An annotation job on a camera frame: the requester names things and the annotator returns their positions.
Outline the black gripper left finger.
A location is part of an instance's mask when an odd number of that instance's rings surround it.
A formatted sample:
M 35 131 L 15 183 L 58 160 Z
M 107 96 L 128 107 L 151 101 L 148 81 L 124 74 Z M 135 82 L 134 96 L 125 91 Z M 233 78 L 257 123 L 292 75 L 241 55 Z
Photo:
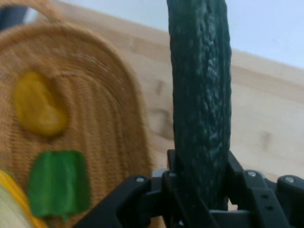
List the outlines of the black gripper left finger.
M 215 220 L 185 182 L 174 150 L 167 151 L 169 169 L 160 177 L 134 175 L 117 186 L 76 228 L 147 228 L 162 217 L 168 228 L 213 228 Z

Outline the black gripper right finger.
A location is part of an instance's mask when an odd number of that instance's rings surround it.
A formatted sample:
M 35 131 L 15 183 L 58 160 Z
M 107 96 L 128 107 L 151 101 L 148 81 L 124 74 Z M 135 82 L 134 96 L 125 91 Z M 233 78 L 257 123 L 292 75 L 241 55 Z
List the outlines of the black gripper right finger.
M 276 182 L 244 170 L 229 152 L 225 191 L 236 210 L 211 210 L 220 228 L 302 228 L 304 180 L 284 175 Z

